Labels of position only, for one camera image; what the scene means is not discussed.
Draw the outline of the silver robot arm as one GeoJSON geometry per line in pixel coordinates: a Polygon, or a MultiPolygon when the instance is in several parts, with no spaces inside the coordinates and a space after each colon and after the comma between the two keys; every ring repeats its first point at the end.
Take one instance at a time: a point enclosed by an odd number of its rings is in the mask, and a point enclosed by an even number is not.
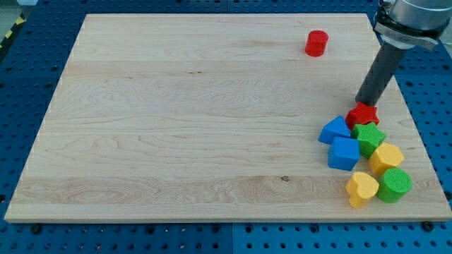
{"type": "Polygon", "coordinates": [[[451,0],[381,0],[374,20],[384,42],[433,50],[451,20],[451,0]]]}

